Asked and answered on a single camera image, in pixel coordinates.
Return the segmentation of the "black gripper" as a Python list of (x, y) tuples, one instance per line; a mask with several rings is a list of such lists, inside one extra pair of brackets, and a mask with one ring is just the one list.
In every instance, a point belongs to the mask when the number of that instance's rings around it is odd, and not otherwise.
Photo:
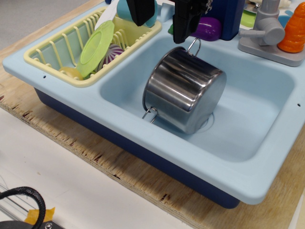
[[(196, 31), (201, 15), (212, 9), (213, 0), (175, 0), (173, 15), (173, 41), (185, 42)], [(133, 22), (144, 25), (155, 13), (154, 0), (127, 0)]]

